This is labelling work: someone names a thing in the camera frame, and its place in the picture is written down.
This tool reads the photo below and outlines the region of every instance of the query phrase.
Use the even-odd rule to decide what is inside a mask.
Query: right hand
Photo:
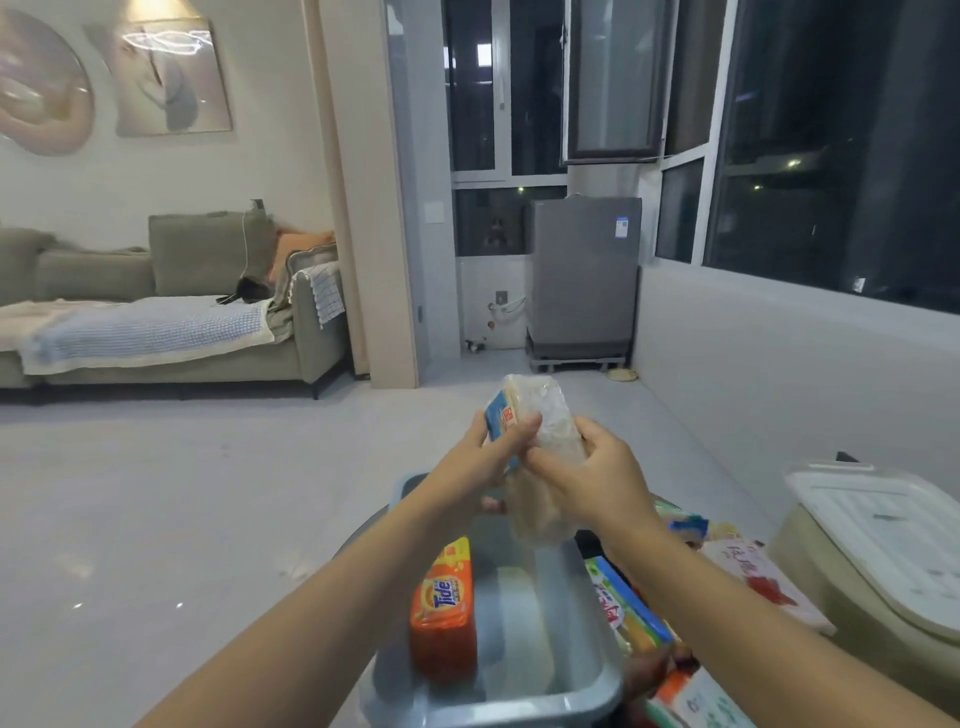
[[[587,460],[570,465],[552,452],[530,448],[523,456],[527,469],[554,489],[567,514],[601,540],[623,530],[663,528],[630,446],[593,420],[574,420]]]

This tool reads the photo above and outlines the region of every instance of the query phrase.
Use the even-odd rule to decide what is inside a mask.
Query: orange package
[[[414,593],[410,655],[414,667],[434,683],[461,680],[476,670],[473,571],[466,538],[444,549]]]

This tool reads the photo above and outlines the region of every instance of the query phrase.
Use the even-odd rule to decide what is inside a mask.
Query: sofa
[[[125,303],[153,296],[234,292],[241,275],[265,279],[274,264],[276,230],[262,211],[166,215],[150,219],[151,250],[97,252],[32,230],[0,228],[0,306],[25,301]],[[336,259],[335,248],[331,249]],[[0,352],[0,389],[40,384],[318,382],[348,355],[347,317],[321,327],[310,281],[294,277],[290,338],[194,361],[140,368],[77,369],[25,376],[17,352]]]

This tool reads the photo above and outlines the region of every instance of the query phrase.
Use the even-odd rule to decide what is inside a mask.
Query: light switch
[[[445,221],[444,203],[423,203],[423,220],[427,225],[442,225]]]

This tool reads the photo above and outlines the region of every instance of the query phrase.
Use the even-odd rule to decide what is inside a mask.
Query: gray plastic bin
[[[424,475],[403,478],[394,502]],[[610,714],[623,658],[573,541],[530,549],[507,520],[480,516],[468,533],[479,667],[437,688],[413,670],[406,625],[360,681],[361,710],[380,726],[565,726]]]

